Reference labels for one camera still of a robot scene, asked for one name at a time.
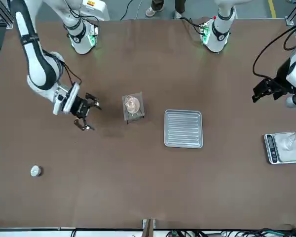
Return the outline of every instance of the gray floor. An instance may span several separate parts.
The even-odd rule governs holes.
[[[118,21],[124,14],[129,0],[104,0],[107,4],[111,20]],[[128,13],[124,20],[135,19],[136,12],[141,0],[133,0],[129,5]],[[165,9],[157,13],[155,18],[171,19],[174,12],[175,0],[165,0]],[[277,17],[287,16],[294,4],[287,3],[286,0],[273,0]],[[138,19],[145,19],[145,10],[150,6],[151,0],[143,0],[139,11]],[[213,0],[186,0],[185,17],[197,19],[202,16],[214,16],[217,14],[217,6]],[[255,0],[253,2],[237,5],[237,18],[271,18],[269,0]],[[37,15],[38,21],[57,21],[59,17],[51,10],[49,6],[43,4]],[[0,28],[0,49],[4,37],[5,28]]]
[[[129,0],[104,0],[107,4],[111,20],[118,21],[123,16]],[[128,12],[124,20],[135,19],[137,9],[141,0],[133,0],[129,5]],[[171,19],[175,9],[174,0],[164,0],[165,9],[163,12],[157,13],[154,18]],[[145,19],[145,11],[151,5],[151,0],[143,0],[139,11],[138,19]],[[187,0],[185,3],[185,17],[198,19],[203,16],[214,16],[217,14],[217,6],[213,0]],[[237,6],[238,18],[270,18],[268,0],[255,0],[244,5]],[[38,16],[40,21],[51,21],[58,19],[58,16],[44,4],[40,9]]]

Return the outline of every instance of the green indicator light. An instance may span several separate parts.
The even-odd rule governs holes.
[[[95,45],[95,37],[94,36],[89,36],[88,38],[89,38],[91,46],[94,46]]]

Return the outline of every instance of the transparent cup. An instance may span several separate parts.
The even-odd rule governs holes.
[[[277,146],[281,146],[286,151],[292,151],[296,149],[296,132],[285,138],[280,139]]]

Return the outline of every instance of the person's shoe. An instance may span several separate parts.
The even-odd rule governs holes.
[[[177,11],[174,12],[173,19],[180,19],[182,17],[182,14],[178,13]]]
[[[153,17],[157,12],[160,12],[163,10],[163,6],[160,10],[153,10],[152,7],[148,8],[147,11],[146,11],[146,17]]]

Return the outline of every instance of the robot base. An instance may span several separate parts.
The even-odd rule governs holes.
[[[214,19],[210,19],[208,22],[205,22],[200,27],[201,34],[201,42],[213,53],[218,53],[222,51],[224,46],[227,44],[228,35],[222,40],[219,41],[217,37],[214,35],[212,30],[212,24],[214,23]]]

